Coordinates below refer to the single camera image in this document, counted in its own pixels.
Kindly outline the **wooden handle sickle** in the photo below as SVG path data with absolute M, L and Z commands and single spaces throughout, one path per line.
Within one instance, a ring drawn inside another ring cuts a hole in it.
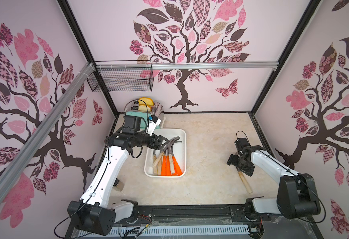
M 171 152 L 169 152 L 169 163 L 170 163 L 170 170 L 171 170 L 171 174 L 172 174 L 173 170 L 174 170 L 174 166 L 173 166 L 173 160 L 172 160 L 172 153 Z
M 171 148 L 172 148 L 172 145 L 175 141 L 178 141 L 180 139 L 179 136 L 177 137 L 174 137 L 172 139 L 164 139 L 164 143 L 159 147 L 159 156 L 156 157 L 156 162 L 155 162 L 155 165 L 157 166 L 159 161 L 161 160 L 162 156 L 163 156 L 163 152 L 166 151 L 166 149 L 168 148 L 169 152 L 171 152 Z
M 244 185 L 244 187 L 245 187 L 247 193 L 248 193 L 248 194 L 252 194 L 252 193 L 253 193 L 253 190 L 252 190 L 250 184 L 248 183 L 248 181 L 246 180 L 246 178 L 245 178 L 243 172 L 238 171 L 238 174 L 239 174 L 239 177 L 240 177 L 240 179 L 241 179 L 241 181 L 242 181 L 242 183 L 243 183 L 243 185 Z
M 156 153 L 155 150 L 152 152 L 152 172 L 153 175 L 157 175 L 157 166 L 155 165 L 156 162 Z
M 162 161 L 160 160 L 157 165 L 157 175 L 161 175 Z

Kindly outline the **orange handle sickle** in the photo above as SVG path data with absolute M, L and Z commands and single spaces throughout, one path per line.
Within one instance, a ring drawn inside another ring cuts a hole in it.
M 162 156 L 161 176 L 166 176 L 166 151 L 163 152 Z
M 171 176 L 168 148 L 165 151 L 165 171 L 166 171 L 166 176 Z
M 175 169 L 173 170 L 173 173 L 172 173 L 171 175 L 172 175 L 172 176 L 177 176 L 177 172 L 176 172 Z
M 179 166 L 179 164 L 177 163 L 177 160 L 174 156 L 174 152 L 173 152 L 173 147 L 174 147 L 174 144 L 177 143 L 178 141 L 175 141 L 172 145 L 172 148 L 171 148 L 171 153 L 172 153 L 172 160 L 173 160 L 173 166 L 174 166 L 174 169 L 176 170 L 177 172 L 177 176 L 181 176 L 182 175 L 182 170 Z

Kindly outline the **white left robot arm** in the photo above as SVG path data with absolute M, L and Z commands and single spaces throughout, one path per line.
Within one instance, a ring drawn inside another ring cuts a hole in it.
M 122 200 L 111 205 L 110 194 L 119 172 L 134 147 L 159 150 L 163 136 L 137 132 L 116 132 L 106 138 L 107 153 L 88 189 L 79 201 L 71 201 L 67 212 L 75 229 L 106 236 L 113 225 L 124 219 L 137 219 L 138 203 Z

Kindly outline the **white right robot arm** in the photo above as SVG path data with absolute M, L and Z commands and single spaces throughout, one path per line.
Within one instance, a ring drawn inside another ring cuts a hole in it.
M 321 213 L 314 178 L 286 167 L 272 157 L 260 145 L 252 146 L 246 138 L 234 142 L 236 154 L 231 154 L 227 165 L 238 172 L 252 176 L 256 167 L 261 168 L 278 184 L 276 197 L 256 197 L 246 200 L 245 212 L 255 214 L 277 214 L 287 219 L 301 219 Z

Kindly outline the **white plastic storage tray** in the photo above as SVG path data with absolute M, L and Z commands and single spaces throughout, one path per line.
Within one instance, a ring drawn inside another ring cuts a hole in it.
M 181 170 L 182 170 L 182 175 L 181 176 L 161 176 L 161 175 L 153 175 L 152 172 L 152 152 L 153 149 L 148 148 L 146 157 L 145 157 L 145 166 L 144 166 L 144 172 L 145 175 L 148 177 L 153 177 L 153 178 L 179 178 L 182 177 L 185 172 L 186 172 L 186 133 L 182 129 L 175 129 L 175 128 L 158 128 L 155 129 L 154 134 L 156 135 L 161 135 L 165 139 L 172 139 L 174 137 L 179 136 L 180 140 L 179 142 L 174 144 L 173 147 L 173 152 L 174 156 L 177 160 L 177 163 L 179 164 Z M 156 157 L 159 156 L 160 152 L 159 150 L 155 150 Z

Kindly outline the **mint green toaster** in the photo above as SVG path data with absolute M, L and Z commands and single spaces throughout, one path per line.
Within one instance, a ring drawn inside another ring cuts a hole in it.
M 129 116 L 144 118 L 146 121 L 153 116 L 160 119 L 156 128 L 163 128 L 165 116 L 164 108 L 161 103 L 153 101 L 150 98 L 140 98 L 129 102 L 125 107 L 125 113 Z

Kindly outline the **yellow bread slice front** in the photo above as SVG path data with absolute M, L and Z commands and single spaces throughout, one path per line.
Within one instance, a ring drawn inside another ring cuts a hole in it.
M 151 112 L 151 107 L 148 106 L 148 105 L 139 105 L 138 111 L 145 112 L 145 113 L 150 113 Z

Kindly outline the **yellow bread slice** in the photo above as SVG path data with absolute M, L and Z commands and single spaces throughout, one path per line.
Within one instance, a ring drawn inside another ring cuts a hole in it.
M 145 113 L 150 113 L 151 112 L 151 107 L 148 106 L 148 105 L 139 105 L 138 111 L 145 112 Z
M 139 105 L 147 105 L 149 107 L 154 106 L 154 101 L 151 98 L 142 97 L 138 100 Z

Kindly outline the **yellow bread slice back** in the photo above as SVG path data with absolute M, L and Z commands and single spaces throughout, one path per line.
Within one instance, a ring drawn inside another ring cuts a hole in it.
M 139 105 L 147 105 L 149 107 L 154 106 L 154 101 L 151 98 L 142 97 L 138 100 Z

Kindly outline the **small glass spice jar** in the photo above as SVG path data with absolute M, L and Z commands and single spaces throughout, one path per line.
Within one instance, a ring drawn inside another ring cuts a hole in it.
M 113 189 L 116 191 L 122 192 L 123 188 L 124 188 L 124 183 L 117 178 L 114 182 Z

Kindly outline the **black base frame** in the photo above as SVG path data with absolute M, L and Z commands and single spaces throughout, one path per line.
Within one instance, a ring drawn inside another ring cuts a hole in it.
M 321 239 L 323 237 L 312 217 L 287 219 L 276 214 L 245 212 L 244 204 L 138 206 L 137 219 L 124 219 L 115 227 L 247 225 L 249 235 L 127 237 L 108 234 L 106 239 Z

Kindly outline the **aluminium rail back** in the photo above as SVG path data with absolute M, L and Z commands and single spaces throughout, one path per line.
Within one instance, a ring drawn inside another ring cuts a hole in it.
M 106 61 L 108 64 L 97 62 L 97 69 L 124 69 L 124 70 L 192 70 L 192 69 L 248 69 L 248 68 L 271 68 L 277 69 L 279 62 L 217 62 L 217 63 L 160 63 L 131 64 L 127 61 Z

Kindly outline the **aluminium rail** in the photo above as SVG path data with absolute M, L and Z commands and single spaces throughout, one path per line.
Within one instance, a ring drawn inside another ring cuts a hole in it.
M 217 63 L 160 63 L 131 64 L 127 61 L 106 61 L 108 64 L 97 62 L 97 69 L 124 69 L 124 70 L 192 70 L 192 69 L 248 69 L 248 68 L 271 68 L 277 69 L 279 62 L 217 62 Z
M 71 102 L 82 84 L 88 76 L 95 70 L 93 63 L 87 63 L 76 75 L 73 82 L 67 88 L 67 91 L 60 97 L 53 106 L 51 112 L 44 118 L 40 126 L 32 134 L 30 139 L 24 144 L 23 148 L 16 155 L 15 159 L 9 164 L 0 176 L 0 205 L 5 196 L 11 190 L 21 173 L 25 170 L 30 160 L 40 148 L 54 124 L 59 120 L 64 110 Z

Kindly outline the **aluminium rail left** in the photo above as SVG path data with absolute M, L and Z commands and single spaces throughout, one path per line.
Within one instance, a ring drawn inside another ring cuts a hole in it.
M 88 76 L 95 70 L 93 63 L 87 63 L 76 75 L 73 82 L 67 88 L 67 91 L 60 97 L 53 106 L 51 112 L 44 118 L 40 126 L 32 134 L 30 139 L 24 144 L 23 148 L 16 155 L 15 159 L 9 164 L 0 176 L 0 205 L 5 196 L 11 190 L 21 173 L 25 170 L 30 160 L 40 148 L 54 124 L 59 120 L 64 110 L 71 102 L 82 84 Z

